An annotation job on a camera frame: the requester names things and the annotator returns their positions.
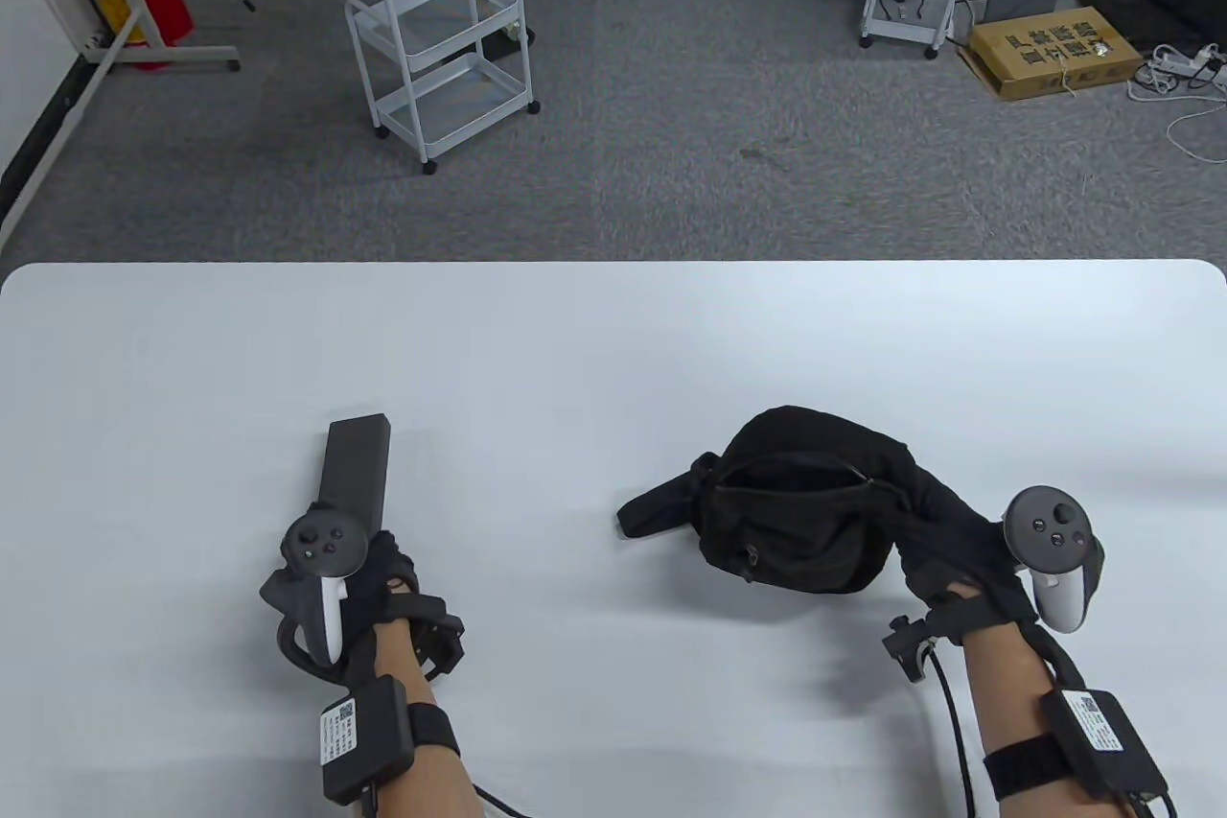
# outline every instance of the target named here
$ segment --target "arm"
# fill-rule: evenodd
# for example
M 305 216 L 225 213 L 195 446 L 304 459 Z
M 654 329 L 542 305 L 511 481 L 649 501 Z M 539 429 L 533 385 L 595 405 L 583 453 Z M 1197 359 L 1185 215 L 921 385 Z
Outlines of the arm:
M 401 583 L 394 591 L 409 591 Z M 391 675 L 405 686 L 407 703 L 434 703 L 422 673 L 407 621 L 375 625 L 375 675 Z M 481 818 L 481 802 L 455 752 L 426 746 L 413 752 L 413 766 L 379 789 L 380 818 Z
M 950 590 L 964 597 L 977 594 L 964 585 L 951 585 Z M 1039 713 L 1039 698 L 1053 689 L 1052 676 L 1015 622 L 969 633 L 963 638 L 963 657 L 985 754 L 1047 731 Z M 1126 816 L 1134 818 L 1133 811 L 1124 811 L 1110 802 L 1096 802 L 1072 778 L 1020 792 L 1001 802 L 1001 818 Z

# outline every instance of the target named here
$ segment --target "black pouch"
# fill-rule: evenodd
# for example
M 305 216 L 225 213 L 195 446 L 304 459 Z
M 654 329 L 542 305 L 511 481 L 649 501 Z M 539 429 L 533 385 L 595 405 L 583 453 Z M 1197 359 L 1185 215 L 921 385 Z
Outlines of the black pouch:
M 907 446 L 839 416 L 784 406 L 755 416 L 723 455 L 620 511 L 627 537 L 691 524 L 712 565 L 794 591 L 850 594 L 881 571 L 879 524 L 909 510 Z

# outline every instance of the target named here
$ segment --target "white cable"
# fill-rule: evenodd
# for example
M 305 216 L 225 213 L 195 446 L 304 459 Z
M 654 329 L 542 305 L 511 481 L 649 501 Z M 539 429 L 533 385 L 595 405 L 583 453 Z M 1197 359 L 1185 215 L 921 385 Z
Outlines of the white cable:
M 1189 112 L 1188 115 L 1177 118 L 1177 120 L 1172 121 L 1171 125 L 1167 125 L 1163 134 L 1174 148 L 1178 148 L 1178 151 L 1183 152 L 1184 156 L 1196 159 L 1196 162 L 1205 162 L 1205 164 L 1210 166 L 1227 164 L 1227 159 L 1214 161 L 1210 159 L 1209 156 L 1200 156 L 1198 152 L 1193 152 L 1190 148 L 1185 147 L 1184 143 L 1180 143 L 1179 140 L 1172 137 L 1172 129 L 1174 129 L 1175 125 L 1179 125 L 1183 121 L 1190 121 L 1193 118 L 1215 115 L 1216 112 L 1223 112 L 1227 109 L 1227 90 L 1225 90 L 1223 86 L 1220 86 L 1217 81 L 1211 81 L 1210 86 L 1221 91 L 1222 96 L 1175 93 L 1180 82 L 1179 78 L 1175 77 L 1174 74 L 1162 72 L 1162 70 L 1155 67 L 1155 64 L 1160 59 L 1161 50 L 1171 50 L 1172 54 L 1178 54 L 1174 47 L 1156 47 L 1151 54 L 1151 59 L 1147 60 L 1146 64 L 1141 65 L 1131 81 L 1125 82 L 1125 94 L 1129 96 L 1131 101 L 1135 101 L 1135 103 L 1214 103 L 1212 108 L 1205 108 L 1201 109 L 1201 112 Z M 1135 81 L 1137 81 L 1144 90 L 1148 90 L 1151 93 L 1155 93 L 1155 96 L 1152 96 L 1152 98 L 1147 98 L 1146 96 L 1137 94 L 1134 90 Z

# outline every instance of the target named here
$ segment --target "sticker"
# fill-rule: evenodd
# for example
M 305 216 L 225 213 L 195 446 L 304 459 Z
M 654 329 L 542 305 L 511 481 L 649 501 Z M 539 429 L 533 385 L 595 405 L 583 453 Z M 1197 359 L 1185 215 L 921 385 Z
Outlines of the sticker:
M 1112 731 L 1108 717 L 1094 701 L 1094 697 L 1086 690 L 1065 690 L 1065 701 L 1070 705 L 1074 719 L 1082 726 L 1082 735 L 1091 742 L 1096 751 L 1124 751 L 1125 746 Z
M 348 754 L 358 747 L 358 720 L 353 714 L 353 699 L 345 700 L 340 706 L 324 710 L 319 717 L 319 763 L 320 766 Z

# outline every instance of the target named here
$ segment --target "fire extinguisher stand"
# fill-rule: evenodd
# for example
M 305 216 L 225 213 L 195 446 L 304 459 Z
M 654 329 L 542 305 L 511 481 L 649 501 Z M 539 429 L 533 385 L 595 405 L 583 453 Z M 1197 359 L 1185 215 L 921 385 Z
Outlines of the fire extinguisher stand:
M 131 12 L 123 28 L 115 33 L 115 39 L 110 43 L 110 47 L 92 47 L 87 39 L 81 39 L 79 34 L 75 34 L 74 29 L 70 28 L 55 1 L 44 1 L 54 12 L 60 23 L 60 28 L 64 28 L 67 37 L 70 37 L 75 45 L 80 48 L 83 59 L 86 59 L 88 64 L 97 64 L 97 69 L 94 70 L 93 76 L 90 77 L 90 81 L 85 86 L 80 98 L 64 117 L 60 130 L 56 131 L 55 137 L 53 137 L 52 143 L 49 143 L 43 158 L 39 159 L 33 173 L 31 173 L 31 177 L 27 179 L 26 185 L 18 193 L 17 200 L 13 201 L 12 207 L 9 208 L 9 213 L 6 213 L 4 221 L 0 222 L 0 249 L 4 249 L 5 243 L 7 243 L 10 235 L 12 235 L 15 227 L 17 227 L 17 222 L 22 218 L 22 213 L 26 213 L 26 208 L 29 207 L 29 201 L 34 199 L 43 179 L 47 178 L 47 174 L 52 169 L 56 157 L 60 156 L 60 152 L 63 151 L 69 137 L 71 137 L 72 131 L 80 124 L 81 117 L 85 115 L 85 109 L 88 108 L 88 104 L 97 93 L 98 86 L 102 85 L 103 78 L 106 78 L 107 74 L 110 72 L 110 67 L 114 67 L 115 64 L 225 63 L 228 69 L 239 69 L 238 48 L 233 45 L 168 47 L 162 39 L 162 32 L 157 28 L 157 21 L 150 15 L 148 6 L 146 6 L 145 0 L 126 0 L 128 7 Z M 136 26 L 140 26 L 141 32 L 145 34 L 146 45 L 124 47 Z

